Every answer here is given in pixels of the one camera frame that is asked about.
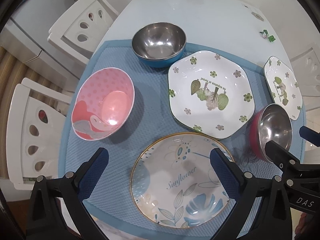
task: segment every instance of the plate rim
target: plate rim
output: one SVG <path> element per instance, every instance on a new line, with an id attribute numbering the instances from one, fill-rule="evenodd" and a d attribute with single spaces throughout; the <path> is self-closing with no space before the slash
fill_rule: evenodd
<path id="1" fill-rule="evenodd" d="M 207 51 L 207 52 L 210 52 L 210 53 L 215 53 L 215 54 L 217 54 L 216 52 L 213 52 L 213 51 L 210 51 L 210 50 L 199 50 L 199 51 L 201 51 L 201 52 L 202 52 L 202 51 Z M 186 56 L 186 57 L 189 57 L 189 56 L 191 56 L 191 55 L 193 55 L 193 54 L 196 54 L 196 53 L 198 53 L 199 51 L 196 51 L 196 52 L 194 52 L 194 53 L 192 53 L 192 54 L 190 54 L 190 55 L 188 55 L 188 56 Z M 176 61 L 175 63 L 173 63 L 173 64 L 169 67 L 169 70 L 168 70 L 168 89 L 170 89 L 170 87 L 169 87 L 169 71 L 171 70 L 171 68 L 172 68 L 172 66 L 173 66 L 174 64 L 176 64 L 177 62 L 183 60 L 184 58 Z M 246 75 L 246 77 L 247 77 L 247 79 L 248 79 L 249 87 L 250 87 L 250 90 L 251 90 L 251 93 L 252 93 L 252 99 L 253 99 L 253 102 L 254 102 L 253 92 L 252 92 L 252 88 L 251 88 L 251 85 L 250 85 L 250 82 L 249 82 L 249 78 L 248 78 L 248 76 L 247 76 L 247 73 L 245 72 L 245 70 L 244 70 L 239 64 L 237 64 L 237 63 L 235 63 L 235 64 L 238 65 L 238 66 L 244 71 L 244 73 L 245 73 L 245 75 Z M 174 117 L 175 120 L 177 120 L 179 123 L 181 123 L 181 124 L 184 125 L 185 127 L 188 127 L 188 128 L 190 128 L 191 130 L 196 131 L 196 132 L 198 132 L 198 133 L 201 133 L 201 134 L 203 134 L 203 135 L 205 135 L 205 136 L 209 136 L 210 138 L 212 138 L 212 139 L 214 139 L 214 140 L 223 140 L 223 139 L 229 138 L 229 137 L 231 137 L 232 135 L 234 135 L 234 134 L 235 134 L 237 131 L 239 131 L 246 123 L 249 122 L 249 120 L 253 117 L 254 112 L 255 112 L 255 110 L 256 110 L 256 104 L 254 103 L 253 113 L 252 113 L 252 115 L 250 116 L 250 118 L 248 118 L 247 122 L 245 122 L 239 129 L 237 129 L 235 132 L 233 132 L 233 133 L 230 134 L 229 136 L 224 137 L 224 138 L 216 138 L 216 137 L 210 136 L 210 135 L 208 135 L 208 134 L 206 134 L 206 133 L 199 132 L 199 131 L 193 129 L 192 127 L 190 127 L 190 126 L 187 126 L 186 124 L 184 124 L 184 123 L 181 122 L 180 120 L 178 120 L 178 118 L 177 118 L 177 117 L 173 114 L 173 112 L 172 112 L 170 96 L 168 96 L 168 97 L 169 97 L 169 108 L 170 108 L 170 112 L 171 112 L 171 114 L 172 114 L 172 116 Z"/>
<path id="2" fill-rule="evenodd" d="M 169 138 L 169 137 L 176 136 L 176 135 L 183 135 L 183 134 L 200 135 L 200 136 L 204 136 L 204 137 L 207 137 L 207 138 L 215 141 L 219 146 L 222 146 L 222 147 L 226 150 L 226 152 L 228 153 L 228 155 L 231 157 L 232 161 L 233 161 L 234 163 L 236 163 L 235 160 L 234 160 L 234 158 L 233 158 L 233 156 L 232 156 L 231 153 L 229 152 L 229 150 L 228 150 L 221 142 L 217 141 L 217 139 L 215 139 L 215 138 L 213 138 L 213 137 L 211 137 L 211 136 L 209 136 L 209 135 L 202 134 L 202 133 L 199 133 L 199 132 L 177 132 L 177 133 L 172 133 L 172 134 L 163 136 L 163 137 L 159 138 L 158 140 L 154 141 L 153 143 L 151 143 L 148 147 L 146 147 L 146 148 L 143 150 L 143 152 L 138 156 L 137 160 L 134 162 L 134 165 L 133 165 L 133 167 L 132 167 L 131 174 L 130 174 L 130 186 L 129 186 L 130 189 L 129 189 L 129 190 L 130 190 L 130 195 L 131 195 L 132 201 L 133 201 L 134 205 L 136 206 L 137 210 L 138 210 L 144 217 L 146 217 L 148 220 L 150 220 L 151 222 L 153 222 L 153 223 L 155 223 L 155 224 L 157 224 L 157 225 L 160 225 L 160 224 L 154 222 L 154 221 L 151 220 L 149 217 L 147 217 L 147 216 L 140 210 L 140 208 L 138 207 L 137 203 L 134 201 L 134 196 L 133 196 L 133 193 L 132 193 L 132 177 L 133 177 L 133 172 L 134 172 L 134 170 L 135 170 L 135 168 L 136 168 L 136 166 L 137 166 L 137 164 L 138 164 L 138 161 L 140 160 L 141 156 L 143 156 L 144 153 L 145 153 L 147 150 L 149 150 L 153 145 L 155 145 L 155 144 L 157 144 L 158 142 L 161 142 L 161 141 L 163 141 L 163 140 L 165 140 L 165 139 L 167 139 L 167 138 Z M 218 213 L 217 215 L 219 215 L 219 214 L 226 208 L 226 206 L 228 206 L 229 203 L 230 203 L 230 201 L 227 202 L 227 204 L 219 211 L 219 213 Z M 165 228 L 173 228 L 173 227 L 167 227 L 167 226 L 164 226 L 164 225 L 160 225 L 160 226 L 165 227 Z M 192 227 L 187 227 L 187 228 L 173 228 L 173 229 L 189 229 L 189 228 L 192 228 Z"/>
<path id="3" fill-rule="evenodd" d="M 271 91 L 271 88 L 270 88 L 270 84 L 269 84 L 269 82 L 268 82 L 268 80 L 267 80 L 267 77 L 266 77 L 266 66 L 267 66 L 267 63 L 269 62 L 269 60 L 270 60 L 272 57 L 275 57 L 276 59 L 280 60 L 280 59 L 279 59 L 278 57 L 276 57 L 276 56 L 270 56 L 270 57 L 268 58 L 267 62 L 266 62 L 266 63 L 264 64 L 264 66 L 263 66 L 263 74 L 264 74 L 264 78 L 266 79 L 266 82 L 267 82 L 267 85 L 268 85 L 268 90 L 269 90 L 270 96 L 271 96 L 271 98 L 272 98 L 272 101 L 273 101 L 275 104 L 281 106 L 280 104 L 278 104 L 278 103 L 275 101 L 274 97 L 272 96 L 272 91 Z M 296 78 L 293 70 L 292 70 L 291 68 L 289 68 L 286 64 L 284 64 L 284 65 L 293 73 L 293 76 L 294 76 L 295 80 L 297 80 L 297 78 Z M 299 91 L 300 91 L 301 101 L 302 101 L 302 105 L 303 105 L 303 98 L 302 98 L 302 94 L 301 94 L 300 88 L 299 88 Z M 285 110 L 285 112 L 286 112 L 287 115 L 289 116 L 289 114 L 288 114 L 288 112 L 286 111 L 286 109 L 285 109 L 283 106 L 281 106 L 281 107 Z M 301 113 L 301 111 L 299 111 L 299 115 L 297 116 L 296 119 L 293 119 L 292 116 L 289 116 L 289 118 L 290 118 L 291 120 L 293 120 L 293 121 L 296 121 L 296 120 L 299 118 L 300 113 Z"/>

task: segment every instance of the square plate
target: square plate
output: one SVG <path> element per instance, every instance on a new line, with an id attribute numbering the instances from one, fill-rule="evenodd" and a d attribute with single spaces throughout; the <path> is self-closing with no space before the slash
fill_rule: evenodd
<path id="1" fill-rule="evenodd" d="M 182 124 L 217 139 L 238 131 L 253 115 L 254 100 L 242 67 L 202 50 L 169 69 L 173 116 Z"/>
<path id="2" fill-rule="evenodd" d="M 263 70 L 273 101 L 282 106 L 292 120 L 297 120 L 302 95 L 293 71 L 277 57 L 270 57 Z"/>

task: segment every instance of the bowl rim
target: bowl rim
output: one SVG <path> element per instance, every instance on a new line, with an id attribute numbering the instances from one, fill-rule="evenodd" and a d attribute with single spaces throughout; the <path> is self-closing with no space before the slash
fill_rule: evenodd
<path id="1" fill-rule="evenodd" d="M 130 111 L 129 111 L 129 113 L 128 113 L 127 118 L 124 120 L 124 122 L 122 123 L 122 125 L 120 125 L 120 126 L 118 127 L 118 129 L 114 130 L 114 131 L 113 131 L 112 133 L 110 133 L 108 136 L 105 136 L 105 137 L 100 138 L 100 139 L 85 139 L 85 138 L 82 138 L 80 135 L 78 135 L 78 134 L 76 133 L 76 131 L 75 131 L 75 128 L 74 128 L 74 125 L 73 125 L 73 122 L 72 122 L 73 111 L 75 110 L 75 106 L 76 106 L 76 103 L 77 103 L 77 99 L 78 99 L 79 93 L 80 93 L 82 87 L 84 86 L 84 84 L 86 83 L 86 81 L 87 81 L 91 76 L 93 76 L 95 73 L 100 72 L 100 71 L 105 70 L 105 69 L 116 69 L 116 70 L 120 70 L 121 72 L 125 73 L 125 74 L 128 76 L 128 78 L 129 78 L 129 80 L 130 80 L 130 82 L 131 82 L 132 88 L 133 88 L 133 97 L 132 97 L 131 108 L 130 108 Z M 92 74 L 83 82 L 83 84 L 81 85 L 81 87 L 80 87 L 80 89 L 79 89 L 79 91 L 78 91 L 78 93 L 77 93 L 76 101 L 75 101 L 75 104 L 74 104 L 74 106 L 73 106 L 72 113 L 71 113 L 71 116 L 70 116 L 71 126 L 72 126 L 72 129 L 73 129 L 74 133 L 75 133 L 80 139 L 85 140 L 85 141 L 99 141 L 99 140 L 102 140 L 102 139 L 104 139 L 104 138 L 107 138 L 107 137 L 109 137 L 110 135 L 112 135 L 112 134 L 114 134 L 115 132 L 117 132 L 117 131 L 125 124 L 125 122 L 128 120 L 128 118 L 129 118 L 129 116 L 130 116 L 130 114 L 131 114 L 131 111 L 132 111 L 132 108 L 133 108 L 133 105 L 134 105 L 134 99 L 135 99 L 135 90 L 134 90 L 133 81 L 132 81 L 131 77 L 129 76 L 129 74 L 128 74 L 126 71 L 122 70 L 121 68 L 106 67 L 106 68 L 103 68 L 103 69 L 100 69 L 100 70 L 96 71 L 95 73 L 92 73 Z"/>
<path id="2" fill-rule="evenodd" d="M 258 118 L 258 123 L 257 123 L 257 135 L 258 135 L 258 139 L 259 139 L 259 150 L 261 152 L 261 154 L 265 157 L 265 160 L 268 162 L 268 163 L 273 163 L 272 160 L 266 155 L 266 152 L 265 150 L 262 149 L 261 147 L 261 140 L 260 140 L 260 129 L 259 129 L 259 126 L 260 126 L 260 122 L 261 122 L 261 119 L 262 119 L 262 116 L 263 116 L 263 113 L 265 112 L 265 110 L 269 107 L 269 106 L 272 106 L 272 105 L 276 105 L 276 106 L 279 106 L 282 108 L 282 110 L 284 111 L 284 113 L 288 116 L 288 119 L 289 119 L 289 123 L 290 123 L 290 128 L 291 128 L 291 141 L 289 143 L 289 149 L 290 149 L 290 146 L 291 146 L 291 143 L 292 143 L 292 124 L 291 124 L 291 121 L 290 121 L 290 117 L 289 115 L 287 114 L 286 110 L 281 106 L 281 105 L 278 105 L 276 103 L 272 103 L 272 104 L 269 104 L 267 105 L 266 107 L 264 107 L 260 114 L 259 114 L 259 118 Z"/>
<path id="3" fill-rule="evenodd" d="M 149 26 L 149 25 L 152 25 L 152 24 L 157 24 L 157 23 L 168 23 L 168 24 L 174 25 L 174 26 L 178 27 L 180 30 L 182 30 L 182 32 L 183 32 L 183 34 L 184 34 L 184 36 L 185 36 L 184 44 L 183 44 L 183 46 L 181 47 L 181 49 L 180 49 L 179 51 L 177 51 L 175 54 L 173 54 L 173 55 L 171 55 L 171 56 L 168 56 L 168 57 L 164 57 L 164 58 L 153 58 L 153 59 L 142 57 L 142 56 L 140 56 L 139 54 L 137 54 L 137 53 L 135 52 L 135 50 L 134 50 L 134 48 L 133 48 L 133 45 L 132 45 L 133 39 L 134 39 L 134 37 L 136 36 L 136 34 L 137 34 L 139 31 L 141 31 L 143 28 L 145 28 L 145 27 L 147 27 L 147 26 Z M 183 30 L 181 27 L 179 27 L 178 25 L 175 25 L 175 24 L 169 23 L 169 22 L 155 22 L 155 23 L 147 24 L 147 25 L 143 26 L 141 29 L 139 29 L 139 30 L 133 35 L 133 37 L 132 37 L 132 39 L 131 39 L 131 48 L 132 48 L 133 52 L 135 53 L 135 55 L 136 55 L 137 57 L 142 58 L 142 59 L 147 60 L 147 61 L 163 61 L 163 60 L 171 59 L 171 58 L 179 55 L 179 54 L 184 50 L 186 44 L 187 44 L 187 36 L 186 36 L 186 33 L 184 32 L 184 30 Z"/>

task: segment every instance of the oval cutout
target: oval cutout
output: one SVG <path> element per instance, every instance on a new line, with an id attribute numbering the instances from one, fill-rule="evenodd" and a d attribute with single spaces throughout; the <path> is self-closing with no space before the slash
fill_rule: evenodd
<path id="1" fill-rule="evenodd" d="M 89 19 L 93 21 L 93 13 L 89 13 L 88 15 Z"/>
<path id="2" fill-rule="evenodd" d="M 35 146 L 35 145 L 31 145 L 28 147 L 28 154 L 29 155 L 33 155 L 37 152 L 37 150 L 39 149 L 38 146 Z"/>
<path id="3" fill-rule="evenodd" d="M 40 110 L 38 113 L 38 117 L 41 122 L 48 123 L 48 117 L 44 110 Z"/>
<path id="4" fill-rule="evenodd" d="M 37 127 L 35 127 L 33 124 L 29 126 L 29 132 L 33 136 L 39 136 L 39 131 L 38 131 Z"/>
<path id="5" fill-rule="evenodd" d="M 78 41 L 80 41 L 80 42 L 84 42 L 84 41 L 88 40 L 88 37 L 83 34 L 78 35 L 77 38 L 78 38 Z"/>
<path id="6" fill-rule="evenodd" d="M 41 161 L 41 162 L 37 162 L 35 165 L 35 170 L 36 171 L 41 171 L 41 169 L 43 168 L 45 162 Z"/>
<path id="7" fill-rule="evenodd" d="M 85 22 L 81 22 L 80 27 L 83 29 L 87 29 L 89 26 Z"/>

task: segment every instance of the blue gripper pad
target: blue gripper pad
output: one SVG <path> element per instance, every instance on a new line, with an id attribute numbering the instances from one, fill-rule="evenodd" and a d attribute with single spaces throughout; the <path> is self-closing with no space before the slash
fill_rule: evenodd
<path id="1" fill-rule="evenodd" d="M 79 182 L 77 195 L 81 202 L 90 197 L 108 163 L 109 153 L 103 149 Z"/>
<path id="2" fill-rule="evenodd" d="M 224 156 L 219 148 L 215 148 L 210 153 L 210 164 L 214 171 L 216 172 L 221 184 L 223 185 L 225 191 L 227 192 L 229 198 L 238 200 L 240 196 L 240 183 L 231 172 L 226 163 L 229 160 Z"/>
<path id="3" fill-rule="evenodd" d="M 312 143 L 313 145 L 319 147 L 320 146 L 320 134 L 312 129 L 302 126 L 299 130 L 300 137 L 304 138 L 308 142 Z"/>

